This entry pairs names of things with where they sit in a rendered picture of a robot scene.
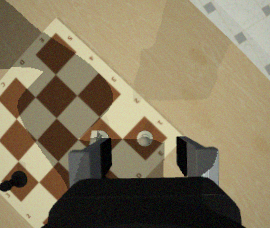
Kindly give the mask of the white pawn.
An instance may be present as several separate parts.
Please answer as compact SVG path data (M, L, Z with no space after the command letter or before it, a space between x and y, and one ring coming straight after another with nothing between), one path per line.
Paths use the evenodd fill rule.
M152 143L152 140L153 140L153 137L149 131L141 131L137 136L137 141L141 146L150 145Z

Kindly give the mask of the black chess piece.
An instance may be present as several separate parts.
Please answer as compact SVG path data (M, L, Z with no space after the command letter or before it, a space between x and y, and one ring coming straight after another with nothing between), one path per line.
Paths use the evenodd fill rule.
M27 183L27 176L22 171L16 171L11 176L12 179L5 180L0 184L0 190L3 192L11 190L13 186L21 188L26 185Z

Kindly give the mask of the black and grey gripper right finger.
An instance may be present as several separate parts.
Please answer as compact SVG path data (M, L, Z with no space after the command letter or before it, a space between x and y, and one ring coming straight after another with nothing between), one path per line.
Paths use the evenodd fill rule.
M207 177L219 186L219 150L186 136L176 137L177 165L186 177Z

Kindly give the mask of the brown and cream chessboard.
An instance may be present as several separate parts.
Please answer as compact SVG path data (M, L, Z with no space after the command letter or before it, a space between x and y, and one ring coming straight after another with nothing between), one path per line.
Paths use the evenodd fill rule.
M55 18L0 80L0 184L27 176L0 194L34 228L70 189L68 152L95 130L111 138L108 179L145 178L182 136ZM138 143L141 131L150 145Z

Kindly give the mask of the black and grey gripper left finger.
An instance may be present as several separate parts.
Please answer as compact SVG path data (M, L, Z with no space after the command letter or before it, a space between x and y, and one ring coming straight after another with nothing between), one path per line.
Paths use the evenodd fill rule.
M112 166L111 138L68 153L70 188L79 180L104 178Z

